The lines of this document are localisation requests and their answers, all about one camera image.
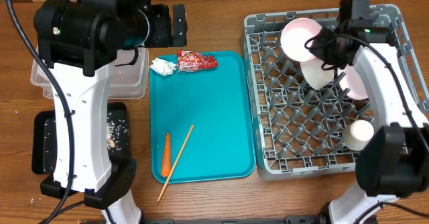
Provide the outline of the red snack wrapper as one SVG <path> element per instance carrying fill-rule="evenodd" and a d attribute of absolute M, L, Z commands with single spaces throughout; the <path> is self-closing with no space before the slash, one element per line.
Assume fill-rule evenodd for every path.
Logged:
<path fill-rule="evenodd" d="M 205 56 L 194 51 L 178 51 L 177 67 L 180 72 L 197 72 L 216 68 L 218 62 L 211 55 Z"/>

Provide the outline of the black tray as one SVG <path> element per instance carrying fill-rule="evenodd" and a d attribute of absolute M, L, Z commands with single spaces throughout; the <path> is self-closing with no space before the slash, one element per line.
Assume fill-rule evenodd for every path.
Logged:
<path fill-rule="evenodd" d="M 107 106 L 107 149 L 109 155 L 130 157 L 129 122 L 124 103 Z M 32 171 L 50 174 L 55 170 L 57 158 L 55 111 L 42 111 L 34 119 Z"/>

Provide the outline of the white bowl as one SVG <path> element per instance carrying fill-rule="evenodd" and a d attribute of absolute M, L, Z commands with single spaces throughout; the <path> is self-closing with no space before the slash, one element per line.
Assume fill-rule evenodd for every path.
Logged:
<path fill-rule="evenodd" d="M 300 68 L 306 82 L 315 90 L 320 90 L 334 79 L 333 70 L 323 70 L 323 61 L 314 58 L 300 63 Z"/>

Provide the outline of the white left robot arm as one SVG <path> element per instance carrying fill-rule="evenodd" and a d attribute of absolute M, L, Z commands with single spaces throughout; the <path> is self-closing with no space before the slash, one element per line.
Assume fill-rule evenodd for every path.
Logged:
<path fill-rule="evenodd" d="M 38 42 L 26 36 L 13 8 L 10 18 L 44 71 L 53 92 L 56 165 L 41 182 L 43 195 L 58 199 L 52 215 L 66 211 L 78 192 L 108 223 L 143 223 L 131 193 L 136 161 L 110 155 L 107 113 L 111 79 L 120 50 L 187 44 L 185 7 L 151 0 L 46 0 L 36 11 Z"/>

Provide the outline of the teal plastic tray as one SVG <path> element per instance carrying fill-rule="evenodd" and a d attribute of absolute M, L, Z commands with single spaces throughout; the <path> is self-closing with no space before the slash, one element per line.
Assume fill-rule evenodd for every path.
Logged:
<path fill-rule="evenodd" d="M 255 168 L 251 108 L 241 56 L 211 52 L 218 66 L 161 76 L 150 72 L 151 171 L 158 182 L 166 133 L 172 162 L 194 129 L 171 184 L 243 178 Z"/>

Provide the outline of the grey dishwasher rack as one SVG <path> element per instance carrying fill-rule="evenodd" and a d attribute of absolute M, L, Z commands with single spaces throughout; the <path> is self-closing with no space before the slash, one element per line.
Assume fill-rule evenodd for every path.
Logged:
<path fill-rule="evenodd" d="M 243 28 L 242 55 L 247 71 L 257 168 L 264 180 L 320 176 L 355 169 L 359 151 L 345 146 L 342 132 L 356 120 L 375 120 L 369 99 L 354 100 L 339 82 L 345 73 L 320 90 L 304 79 L 300 63 L 280 45 L 287 23 L 309 18 L 335 31 L 339 8 L 249 15 Z M 400 10 L 395 5 L 370 5 L 371 24 L 390 30 L 397 59 L 411 96 L 428 112 L 428 89 Z"/>

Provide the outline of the rice and peanuts pile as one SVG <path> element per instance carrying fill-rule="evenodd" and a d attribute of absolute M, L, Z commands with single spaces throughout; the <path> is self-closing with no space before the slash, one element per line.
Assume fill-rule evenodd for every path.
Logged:
<path fill-rule="evenodd" d="M 122 150 L 128 145 L 128 126 L 125 120 L 107 122 L 107 148 L 111 151 Z"/>

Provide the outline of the white tissue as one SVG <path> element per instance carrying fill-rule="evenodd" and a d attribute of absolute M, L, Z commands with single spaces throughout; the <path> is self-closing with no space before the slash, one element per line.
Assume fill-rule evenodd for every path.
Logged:
<path fill-rule="evenodd" d="M 174 73 L 177 65 L 167 60 L 156 58 L 149 67 L 161 76 L 168 76 Z"/>

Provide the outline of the orange carrot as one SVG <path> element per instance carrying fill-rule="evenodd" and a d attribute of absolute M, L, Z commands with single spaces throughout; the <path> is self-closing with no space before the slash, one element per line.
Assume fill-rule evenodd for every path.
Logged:
<path fill-rule="evenodd" d="M 167 177 L 172 169 L 172 148 L 171 148 L 171 135 L 166 133 L 164 142 L 164 152 L 162 156 L 162 164 L 160 174 L 162 177 Z"/>

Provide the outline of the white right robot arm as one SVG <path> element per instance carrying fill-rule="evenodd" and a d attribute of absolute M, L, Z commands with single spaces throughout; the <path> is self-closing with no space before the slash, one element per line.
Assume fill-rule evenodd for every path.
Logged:
<path fill-rule="evenodd" d="M 378 210 L 428 188 L 428 120 L 411 96 L 388 28 L 323 28 L 304 47 L 325 70 L 356 70 L 375 120 L 375 133 L 356 161 L 356 181 L 326 205 L 320 220 L 376 223 Z"/>

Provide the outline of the pink bowl with food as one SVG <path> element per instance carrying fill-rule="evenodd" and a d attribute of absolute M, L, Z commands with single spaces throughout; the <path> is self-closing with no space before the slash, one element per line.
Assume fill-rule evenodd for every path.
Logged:
<path fill-rule="evenodd" d="M 304 44 L 317 36 L 322 26 L 309 18 L 298 18 L 287 23 L 280 36 L 280 45 L 284 54 L 291 60 L 306 62 L 316 58 Z"/>

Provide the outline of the clear plastic bin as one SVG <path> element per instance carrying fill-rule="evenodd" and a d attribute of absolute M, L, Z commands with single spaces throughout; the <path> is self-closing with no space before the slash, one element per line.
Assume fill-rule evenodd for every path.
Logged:
<path fill-rule="evenodd" d="M 149 73 L 149 50 L 139 48 L 139 56 L 134 65 L 116 66 L 109 90 L 110 99 L 141 99 L 145 96 Z M 43 96 L 53 97 L 50 81 L 34 60 L 30 82 L 42 88 Z"/>

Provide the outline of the large white plate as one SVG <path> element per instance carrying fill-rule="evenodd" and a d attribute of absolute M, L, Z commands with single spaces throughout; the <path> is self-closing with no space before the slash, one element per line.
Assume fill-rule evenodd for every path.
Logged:
<path fill-rule="evenodd" d="M 354 100 L 364 100 L 368 98 L 363 81 L 353 66 L 347 65 L 344 69 L 338 69 L 337 74 L 345 73 L 339 85 L 342 90 L 349 89 L 347 96 Z"/>

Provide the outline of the pale green cup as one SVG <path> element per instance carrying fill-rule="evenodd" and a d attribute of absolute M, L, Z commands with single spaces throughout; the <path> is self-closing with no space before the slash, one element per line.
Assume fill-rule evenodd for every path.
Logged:
<path fill-rule="evenodd" d="M 342 132 L 343 143 L 350 150 L 361 151 L 374 135 L 373 126 L 365 120 L 356 120 Z"/>

